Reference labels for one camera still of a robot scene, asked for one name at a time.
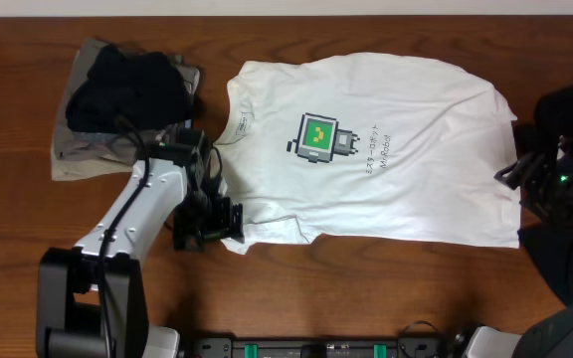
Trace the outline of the white printed t-shirt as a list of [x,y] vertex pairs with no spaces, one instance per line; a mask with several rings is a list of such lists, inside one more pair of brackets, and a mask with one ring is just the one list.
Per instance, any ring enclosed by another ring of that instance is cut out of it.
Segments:
[[514,248],[520,196],[495,180],[514,161],[514,114],[484,79],[438,60],[356,53],[246,62],[227,85],[217,140],[255,244],[357,236]]

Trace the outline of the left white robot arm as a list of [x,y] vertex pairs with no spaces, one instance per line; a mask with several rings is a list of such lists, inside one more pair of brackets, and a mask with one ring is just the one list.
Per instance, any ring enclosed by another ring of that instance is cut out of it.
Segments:
[[40,357],[181,357],[180,334],[150,324],[142,266],[169,215],[178,244],[243,238],[240,205],[204,196],[185,167],[145,159],[100,222],[39,264]]

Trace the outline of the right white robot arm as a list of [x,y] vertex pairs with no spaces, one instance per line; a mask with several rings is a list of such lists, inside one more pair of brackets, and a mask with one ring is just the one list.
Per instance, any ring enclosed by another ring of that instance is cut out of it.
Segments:
[[[555,182],[561,198],[573,199],[573,175],[563,173]],[[464,357],[573,357],[573,218],[543,222],[521,230],[519,236],[539,273],[566,307],[523,334],[480,326],[464,349]]]

